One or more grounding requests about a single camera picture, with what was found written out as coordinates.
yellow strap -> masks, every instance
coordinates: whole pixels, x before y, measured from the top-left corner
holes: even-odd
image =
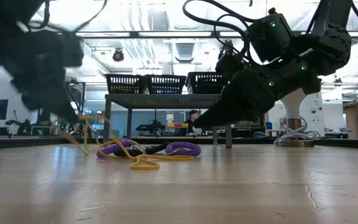
[[[89,126],[89,119],[90,118],[94,118],[92,116],[85,116],[85,115],[78,115],[79,119],[85,120],[85,137],[84,137],[84,145],[85,148],[83,149],[80,144],[75,140],[75,138],[67,133],[60,133],[61,137],[67,139],[68,141],[70,141],[72,144],[76,145],[79,149],[81,149],[85,155],[89,155],[90,152],[88,150],[88,142],[87,142],[87,138],[88,138],[88,126]],[[119,139],[115,136],[112,137],[111,141],[108,141],[102,145],[100,145],[99,148],[99,153],[107,158],[115,158],[115,159],[132,159],[133,161],[135,161],[133,164],[131,164],[131,169],[133,170],[158,170],[160,168],[160,164],[158,164],[157,162],[154,161],[150,161],[147,158],[151,158],[151,159],[160,159],[160,160],[165,160],[165,161],[190,161],[193,160],[194,157],[193,156],[156,156],[156,155],[138,155],[136,157],[133,157],[129,154],[128,150],[125,148],[125,146],[122,145],[121,141],[123,139]],[[135,142],[133,140],[131,140],[133,145],[136,146],[140,146],[140,144],[138,142]],[[118,157],[118,156],[114,156],[114,155],[109,155],[106,154],[102,151],[102,149],[110,144],[117,144],[124,152],[125,155],[127,157]],[[145,163],[148,164],[149,166],[142,166],[140,165],[140,163]]]

black basket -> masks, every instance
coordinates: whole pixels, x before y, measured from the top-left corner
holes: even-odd
[[[228,81],[216,72],[189,72],[186,87],[189,94],[220,94]]]
[[[109,94],[143,94],[145,82],[142,75],[107,74]]]
[[[146,75],[149,94],[181,94],[185,86],[183,75]]]

metal table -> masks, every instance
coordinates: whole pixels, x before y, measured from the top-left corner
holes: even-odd
[[[116,103],[128,109],[127,138],[131,138],[132,110],[133,109],[208,109],[218,100],[218,94],[197,94],[197,95],[164,95],[164,94],[107,94],[105,117],[111,118],[111,103]],[[226,125],[226,147],[232,147],[231,125]],[[217,128],[213,128],[213,142],[217,144]],[[110,124],[104,123],[104,140],[109,139]]]

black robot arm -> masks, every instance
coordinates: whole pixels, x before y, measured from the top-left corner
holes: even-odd
[[[187,16],[186,5],[192,1],[197,0],[187,0],[183,6]],[[230,82],[223,88],[218,102],[195,121],[197,128],[236,123],[266,113],[277,100],[299,88],[305,94],[317,93],[321,89],[318,76],[334,73],[350,59],[351,36],[346,26],[354,7],[352,0],[321,0],[309,29],[299,36],[294,35],[283,14],[276,13],[274,8],[266,17],[250,19],[212,0],[199,1],[210,2],[242,22],[252,24],[246,26],[244,33],[240,32],[246,50],[235,49],[236,54],[224,55],[218,61],[216,71],[227,76]],[[189,17],[232,29],[232,24]],[[255,63],[249,45],[262,62],[269,63]],[[221,116],[228,108],[231,114]]]
[[[88,25],[106,6],[75,30],[48,24],[50,0],[0,0],[0,66],[12,75],[12,84],[22,93],[30,110],[50,110],[70,122],[78,121],[64,87],[65,68],[79,67],[84,57],[82,39],[75,34]],[[45,4],[44,21],[29,24]],[[24,31],[17,24],[27,27]]]

person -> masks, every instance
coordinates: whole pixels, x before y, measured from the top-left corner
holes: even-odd
[[[197,120],[198,119],[198,117],[200,116],[200,114],[199,114],[199,112],[197,111],[197,110],[191,110],[190,112],[189,112],[189,115],[190,115],[190,117],[189,117],[189,119],[187,119],[184,123],[185,124],[188,124],[188,126],[187,126],[187,131],[186,131],[186,129],[181,129],[180,130],[180,134],[181,135],[186,135],[186,134],[190,134],[190,133],[193,133],[194,131],[193,131],[193,122],[195,121],[195,120]]]

